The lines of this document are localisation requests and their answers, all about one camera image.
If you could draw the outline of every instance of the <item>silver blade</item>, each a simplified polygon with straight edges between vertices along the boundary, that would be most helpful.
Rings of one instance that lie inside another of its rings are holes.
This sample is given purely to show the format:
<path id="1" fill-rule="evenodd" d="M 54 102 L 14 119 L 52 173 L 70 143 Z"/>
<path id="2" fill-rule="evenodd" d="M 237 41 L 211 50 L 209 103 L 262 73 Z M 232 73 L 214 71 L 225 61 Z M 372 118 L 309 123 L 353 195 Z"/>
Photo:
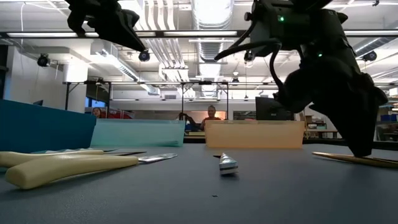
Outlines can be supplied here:
<path id="1" fill-rule="evenodd" d="M 154 155 L 154 156 L 142 156 L 142 157 L 138 157 L 138 161 L 150 163 L 150 162 L 162 161 L 165 159 L 171 159 L 171 158 L 174 158 L 177 156 L 178 156 L 177 153 L 166 153 L 166 154 L 159 154 L 159 155 Z"/>

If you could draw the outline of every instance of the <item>wooden stick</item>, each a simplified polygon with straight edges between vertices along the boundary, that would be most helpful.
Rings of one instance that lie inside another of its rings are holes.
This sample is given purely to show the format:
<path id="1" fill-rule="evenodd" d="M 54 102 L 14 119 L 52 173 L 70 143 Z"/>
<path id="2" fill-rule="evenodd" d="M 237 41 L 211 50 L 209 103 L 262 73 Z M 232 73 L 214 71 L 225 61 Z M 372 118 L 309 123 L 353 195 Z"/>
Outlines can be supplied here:
<path id="1" fill-rule="evenodd" d="M 313 152 L 313 155 L 322 156 L 330 159 L 336 159 L 340 161 L 352 162 L 357 164 L 363 164 L 368 166 L 375 167 L 384 167 L 384 168 L 398 168 L 398 162 L 386 159 L 378 159 L 378 158 L 367 158 L 367 157 L 354 157 L 349 155 L 342 154 L 330 154 L 324 152 Z"/>

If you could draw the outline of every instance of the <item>plastic container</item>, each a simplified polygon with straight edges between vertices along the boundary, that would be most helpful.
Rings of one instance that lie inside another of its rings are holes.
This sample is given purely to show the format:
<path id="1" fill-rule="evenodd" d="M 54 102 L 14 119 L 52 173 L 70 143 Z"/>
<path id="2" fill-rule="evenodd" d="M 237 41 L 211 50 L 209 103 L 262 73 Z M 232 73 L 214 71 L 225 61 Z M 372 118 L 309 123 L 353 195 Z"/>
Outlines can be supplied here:
<path id="1" fill-rule="evenodd" d="M 173 146 L 183 144 L 184 121 L 99 119 L 92 147 Z"/>
<path id="2" fill-rule="evenodd" d="M 301 149 L 304 121 L 206 121 L 212 148 Z"/>
<path id="3" fill-rule="evenodd" d="M 0 151 L 87 148 L 95 124 L 90 114 L 0 100 Z"/>

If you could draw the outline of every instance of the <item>man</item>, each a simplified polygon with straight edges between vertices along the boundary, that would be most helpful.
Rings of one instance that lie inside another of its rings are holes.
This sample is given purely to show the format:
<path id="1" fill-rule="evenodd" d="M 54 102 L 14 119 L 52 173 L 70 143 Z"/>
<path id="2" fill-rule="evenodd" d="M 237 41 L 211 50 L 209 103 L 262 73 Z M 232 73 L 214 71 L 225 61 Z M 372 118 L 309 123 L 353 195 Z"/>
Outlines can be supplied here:
<path id="1" fill-rule="evenodd" d="M 209 116 L 209 117 L 207 117 L 207 118 L 205 118 L 205 119 L 203 119 L 203 121 L 201 122 L 201 125 L 200 125 L 200 129 L 201 130 L 205 130 L 205 125 L 206 125 L 206 121 L 207 120 L 221 120 L 221 118 L 217 118 L 215 115 L 216 115 L 216 108 L 213 106 L 213 105 L 210 105 L 208 108 L 207 108 L 207 115 Z"/>

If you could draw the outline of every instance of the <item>knife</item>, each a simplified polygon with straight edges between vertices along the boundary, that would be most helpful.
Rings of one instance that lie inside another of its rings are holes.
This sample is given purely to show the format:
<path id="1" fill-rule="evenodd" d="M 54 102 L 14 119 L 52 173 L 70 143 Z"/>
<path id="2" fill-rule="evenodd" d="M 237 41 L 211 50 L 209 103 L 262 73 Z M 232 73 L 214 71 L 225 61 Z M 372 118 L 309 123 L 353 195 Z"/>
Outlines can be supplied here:
<path id="1" fill-rule="evenodd" d="M 176 156 L 176 153 L 140 158 L 135 156 L 57 154 L 33 159 L 9 168 L 6 172 L 6 180 L 21 189 L 33 189 L 64 177 L 129 167 L 137 165 L 139 162 L 157 162 Z"/>

